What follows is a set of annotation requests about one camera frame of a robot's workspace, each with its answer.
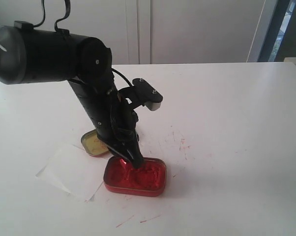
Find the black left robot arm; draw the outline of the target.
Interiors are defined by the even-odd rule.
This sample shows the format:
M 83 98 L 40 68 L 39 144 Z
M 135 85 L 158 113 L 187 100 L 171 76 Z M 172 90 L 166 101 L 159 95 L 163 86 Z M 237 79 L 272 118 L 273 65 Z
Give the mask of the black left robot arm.
M 109 151 L 140 168 L 138 117 L 116 87 L 111 49 L 95 37 L 67 30 L 0 27 L 0 82 L 60 81 L 69 83 Z

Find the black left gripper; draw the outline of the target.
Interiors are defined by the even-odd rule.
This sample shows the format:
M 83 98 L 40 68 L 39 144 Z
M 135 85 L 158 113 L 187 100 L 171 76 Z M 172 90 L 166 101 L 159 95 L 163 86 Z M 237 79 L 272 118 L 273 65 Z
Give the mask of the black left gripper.
M 96 128 L 101 141 L 117 157 L 139 169 L 144 158 L 136 134 L 137 114 L 124 98 L 96 99 Z

